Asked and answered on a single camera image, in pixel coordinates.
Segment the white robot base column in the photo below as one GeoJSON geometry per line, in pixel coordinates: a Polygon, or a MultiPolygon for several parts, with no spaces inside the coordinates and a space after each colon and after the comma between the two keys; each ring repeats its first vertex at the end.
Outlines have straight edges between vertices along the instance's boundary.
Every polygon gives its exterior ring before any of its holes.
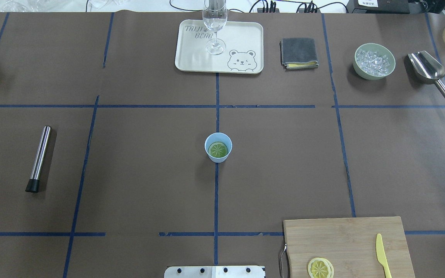
{"type": "Polygon", "coordinates": [[[236,266],[172,266],[164,278],[265,278],[265,267],[258,265],[236,266]]]}

